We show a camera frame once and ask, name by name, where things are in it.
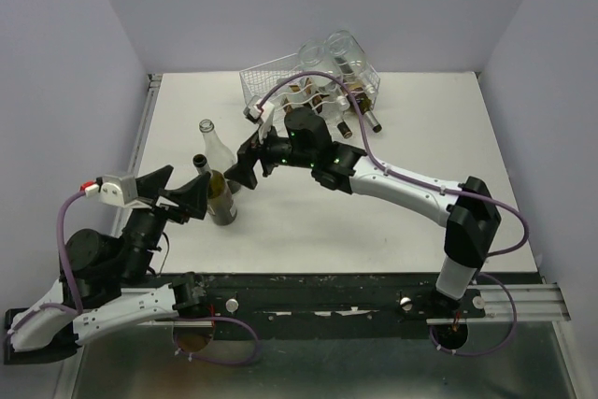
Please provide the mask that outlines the frosted clear tall bottle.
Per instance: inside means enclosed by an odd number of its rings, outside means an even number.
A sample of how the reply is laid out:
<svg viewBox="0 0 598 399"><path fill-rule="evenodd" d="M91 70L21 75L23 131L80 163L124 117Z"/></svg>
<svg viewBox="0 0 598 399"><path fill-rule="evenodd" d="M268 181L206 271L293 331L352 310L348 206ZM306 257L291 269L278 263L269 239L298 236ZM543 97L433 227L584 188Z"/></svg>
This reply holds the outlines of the frosted clear tall bottle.
<svg viewBox="0 0 598 399"><path fill-rule="evenodd" d="M214 123L210 119L204 119L199 122L199 130L205 142L206 160L212 170L217 170L224 174L236 163L236 158L231 150L220 140Z"/></svg>

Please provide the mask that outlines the dark wine bottle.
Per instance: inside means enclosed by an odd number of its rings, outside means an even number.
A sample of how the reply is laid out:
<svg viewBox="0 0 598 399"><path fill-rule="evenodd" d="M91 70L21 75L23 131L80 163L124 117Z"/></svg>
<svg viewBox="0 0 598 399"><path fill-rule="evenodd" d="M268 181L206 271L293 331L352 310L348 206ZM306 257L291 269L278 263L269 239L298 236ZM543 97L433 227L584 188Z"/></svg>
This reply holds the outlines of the dark wine bottle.
<svg viewBox="0 0 598 399"><path fill-rule="evenodd" d="M237 217L237 208L224 175L209 165L204 154L196 154L192 163L200 175L209 174L207 191L207 212L218 226L233 223Z"/></svg>

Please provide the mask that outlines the clear bottle black cap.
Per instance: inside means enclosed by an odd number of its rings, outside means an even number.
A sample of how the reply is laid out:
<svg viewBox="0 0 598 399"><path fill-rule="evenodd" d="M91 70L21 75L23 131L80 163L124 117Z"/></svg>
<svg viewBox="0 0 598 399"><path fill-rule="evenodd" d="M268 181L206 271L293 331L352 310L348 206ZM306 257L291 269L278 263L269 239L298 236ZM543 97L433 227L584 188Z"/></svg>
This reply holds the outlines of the clear bottle black cap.
<svg viewBox="0 0 598 399"><path fill-rule="evenodd" d="M316 93L311 99L312 109L329 125L332 125L345 139L352 137L352 131L344 119L345 104L338 102L333 95Z"/></svg>

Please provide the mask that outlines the clear bottle silver cap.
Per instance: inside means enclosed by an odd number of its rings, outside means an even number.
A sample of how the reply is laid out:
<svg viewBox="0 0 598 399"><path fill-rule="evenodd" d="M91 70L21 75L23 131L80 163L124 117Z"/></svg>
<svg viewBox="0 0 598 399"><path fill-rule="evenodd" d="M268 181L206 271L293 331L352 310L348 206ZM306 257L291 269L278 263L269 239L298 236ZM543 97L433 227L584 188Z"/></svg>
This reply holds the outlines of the clear bottle silver cap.
<svg viewBox="0 0 598 399"><path fill-rule="evenodd" d="M298 50L298 57L304 71L326 73L339 81L342 80L341 70L323 41L309 39ZM349 108L349 100L335 81L321 76L312 76L312 80L322 93L335 100L341 111Z"/></svg>

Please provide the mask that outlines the green wine bottle brown label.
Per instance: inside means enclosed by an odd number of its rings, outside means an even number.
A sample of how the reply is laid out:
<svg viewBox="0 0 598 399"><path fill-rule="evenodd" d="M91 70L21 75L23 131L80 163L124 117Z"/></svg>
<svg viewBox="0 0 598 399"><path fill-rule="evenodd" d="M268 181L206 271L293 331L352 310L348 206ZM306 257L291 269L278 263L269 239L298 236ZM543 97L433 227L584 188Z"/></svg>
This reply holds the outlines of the green wine bottle brown label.
<svg viewBox="0 0 598 399"><path fill-rule="evenodd" d="M374 114L373 103L370 98L363 90L355 91L353 95L364 120L369 124L374 133L380 133L382 131L382 125L379 123Z"/></svg>

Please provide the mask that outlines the clear round bottle back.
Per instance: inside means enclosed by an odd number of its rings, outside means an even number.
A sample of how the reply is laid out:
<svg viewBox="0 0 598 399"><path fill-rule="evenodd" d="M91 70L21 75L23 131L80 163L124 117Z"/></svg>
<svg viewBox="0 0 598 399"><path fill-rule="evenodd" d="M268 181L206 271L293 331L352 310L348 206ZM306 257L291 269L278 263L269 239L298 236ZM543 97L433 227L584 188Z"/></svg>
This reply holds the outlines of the clear round bottle back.
<svg viewBox="0 0 598 399"><path fill-rule="evenodd" d="M338 30L331 33L325 43L349 82L360 83L370 97L376 97L378 89L373 80L373 71L355 37L347 30Z"/></svg>

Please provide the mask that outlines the small bottle brown label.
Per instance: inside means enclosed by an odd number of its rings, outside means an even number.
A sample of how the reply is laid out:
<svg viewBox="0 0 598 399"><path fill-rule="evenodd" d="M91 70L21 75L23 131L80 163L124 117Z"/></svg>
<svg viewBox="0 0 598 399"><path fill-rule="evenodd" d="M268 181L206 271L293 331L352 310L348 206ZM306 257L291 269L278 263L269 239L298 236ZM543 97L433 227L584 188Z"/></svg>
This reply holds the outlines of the small bottle brown label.
<svg viewBox="0 0 598 399"><path fill-rule="evenodd" d="M311 89L305 84L289 84L282 94L280 106L284 115L300 107L312 108Z"/></svg>

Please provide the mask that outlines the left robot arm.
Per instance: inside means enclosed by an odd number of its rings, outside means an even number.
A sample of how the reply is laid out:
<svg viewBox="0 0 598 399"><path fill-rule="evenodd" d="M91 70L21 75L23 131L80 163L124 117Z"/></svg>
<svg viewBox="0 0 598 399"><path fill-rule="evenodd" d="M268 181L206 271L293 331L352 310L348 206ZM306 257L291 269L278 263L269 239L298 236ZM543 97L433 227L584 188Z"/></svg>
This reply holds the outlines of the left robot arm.
<svg viewBox="0 0 598 399"><path fill-rule="evenodd" d="M195 320L206 312L206 294L194 273L137 297L121 291L150 280L151 259L167 223L185 224L206 215L210 175L199 174L169 190L173 170L166 165L140 178L131 173L103 175L64 202L56 225L60 275L32 306L7 311L4 364L59 362L122 328L163 319ZM81 229L66 237L66 211L79 198L129 210L121 234Z"/></svg>

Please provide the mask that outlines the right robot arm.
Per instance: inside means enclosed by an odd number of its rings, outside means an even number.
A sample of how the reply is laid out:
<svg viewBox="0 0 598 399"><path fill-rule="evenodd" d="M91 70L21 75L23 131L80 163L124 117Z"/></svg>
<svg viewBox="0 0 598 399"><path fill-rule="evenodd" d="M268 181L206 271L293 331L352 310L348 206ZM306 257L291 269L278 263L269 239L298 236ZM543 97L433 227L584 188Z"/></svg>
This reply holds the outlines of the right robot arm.
<svg viewBox="0 0 598 399"><path fill-rule="evenodd" d="M485 182L444 182L375 163L365 150L333 140L324 119L306 107L287 114L284 126L287 134L280 136L261 124L225 176L253 190L256 164L264 176L280 165L306 168L326 189L371 196L430 219L445 230L445 260L429 296L431 308L443 317L461 309L502 220Z"/></svg>

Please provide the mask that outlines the black mounting rail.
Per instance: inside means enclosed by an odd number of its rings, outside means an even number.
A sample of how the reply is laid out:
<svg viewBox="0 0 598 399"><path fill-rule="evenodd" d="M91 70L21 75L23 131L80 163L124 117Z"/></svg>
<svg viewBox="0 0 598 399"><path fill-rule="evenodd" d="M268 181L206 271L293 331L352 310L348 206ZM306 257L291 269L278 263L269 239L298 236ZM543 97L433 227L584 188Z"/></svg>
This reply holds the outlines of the black mounting rail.
<svg viewBox="0 0 598 399"><path fill-rule="evenodd" d="M432 303L434 273L199 274L201 310L233 317L261 340L425 339L429 319L452 321Z"/></svg>

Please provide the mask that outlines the aluminium extrusion rail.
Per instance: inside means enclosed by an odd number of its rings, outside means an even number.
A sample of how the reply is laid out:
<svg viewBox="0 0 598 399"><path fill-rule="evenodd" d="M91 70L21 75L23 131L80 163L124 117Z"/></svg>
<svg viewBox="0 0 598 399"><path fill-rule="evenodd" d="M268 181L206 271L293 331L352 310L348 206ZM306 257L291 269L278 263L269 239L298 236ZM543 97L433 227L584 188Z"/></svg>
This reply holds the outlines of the aluminium extrusion rail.
<svg viewBox="0 0 598 399"><path fill-rule="evenodd" d="M570 313L561 289L556 284L511 284L509 295L500 286L479 285L473 306L484 312L484 321L513 321L516 310L518 322L570 321Z"/></svg>

